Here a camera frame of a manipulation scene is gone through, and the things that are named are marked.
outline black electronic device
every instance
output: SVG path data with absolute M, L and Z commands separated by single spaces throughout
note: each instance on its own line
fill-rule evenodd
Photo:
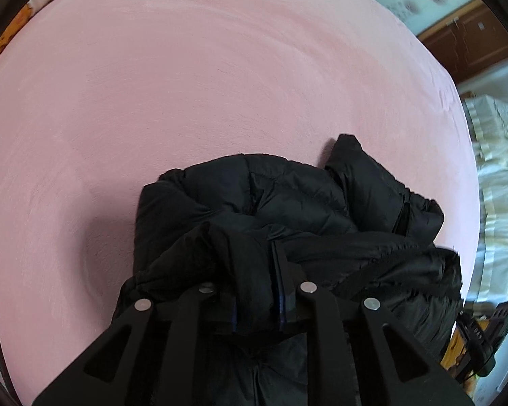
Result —
M 495 366 L 494 354 L 508 334 L 508 301 L 497 305 L 485 331 L 468 313 L 457 317 L 457 327 L 466 353 L 457 365 L 456 381 L 463 383 L 470 373 L 486 377 Z

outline puffer jacket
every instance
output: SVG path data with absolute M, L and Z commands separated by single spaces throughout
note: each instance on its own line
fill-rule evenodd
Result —
M 325 169 L 262 154 L 173 169 L 141 193 L 134 275 L 115 317 L 139 298 L 170 301 L 226 281 L 237 292 L 237 331 L 262 329 L 278 240 L 310 281 L 344 299 L 377 297 L 440 358 L 462 307 L 459 256 L 433 245 L 443 218 L 350 135 Z M 306 404 L 303 336 L 256 349 L 214 337 L 206 346 L 202 404 Z

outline bed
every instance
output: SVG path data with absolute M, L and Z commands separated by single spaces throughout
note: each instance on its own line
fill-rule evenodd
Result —
M 323 165 L 339 133 L 355 134 L 439 202 L 436 243 L 461 255 L 467 294 L 480 206 L 463 107 L 374 0 L 39 9 L 0 54 L 0 334 L 23 402 L 109 324 L 141 187 L 223 155 Z

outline black strap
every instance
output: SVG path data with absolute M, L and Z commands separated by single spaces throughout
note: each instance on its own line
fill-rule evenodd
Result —
M 401 212 L 393 227 L 393 233 L 406 236 L 408 233 L 408 225 L 410 223 L 410 203 L 407 201 L 402 205 Z
M 389 272 L 393 267 L 414 259 L 421 253 L 419 249 L 393 252 L 359 269 L 357 272 L 348 275 L 339 284 L 339 296 L 343 299 L 351 299 L 364 287 L 369 285 L 370 282 L 380 278 L 380 276 Z
M 399 294 L 402 290 L 410 290 L 437 298 L 461 300 L 461 293 L 459 292 L 459 289 L 441 284 L 395 282 L 392 286 L 365 288 L 372 281 L 377 280 L 380 276 L 389 272 L 397 265 L 411 259 L 415 259 L 417 256 L 422 254 L 425 254 L 425 250 L 409 249 L 406 251 L 393 252 L 385 257 L 382 257 L 380 260 L 347 276 L 347 278 L 339 284 L 339 296 L 343 299 L 363 300 L 364 298 L 374 297 L 374 295 L 377 294 L 380 298 L 386 299 L 391 295 Z
M 352 300 L 362 301 L 366 298 L 377 298 L 379 300 L 388 300 L 391 297 L 402 294 L 403 290 L 419 292 L 424 295 L 436 298 L 448 298 L 450 300 L 460 301 L 461 293 L 455 287 L 438 284 L 410 284 L 410 283 L 392 283 L 391 285 L 382 285 L 378 287 L 369 287 L 363 289 L 354 296 Z

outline cabinet door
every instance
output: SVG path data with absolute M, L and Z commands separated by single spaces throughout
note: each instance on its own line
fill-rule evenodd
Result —
M 448 73 L 454 81 L 459 79 L 461 75 L 458 35 L 459 29 L 455 23 L 451 23 L 424 40 L 425 47 L 427 47 L 437 61 L 448 70 Z
M 508 32 L 487 6 L 462 16 L 457 25 L 463 41 L 464 78 L 508 58 Z

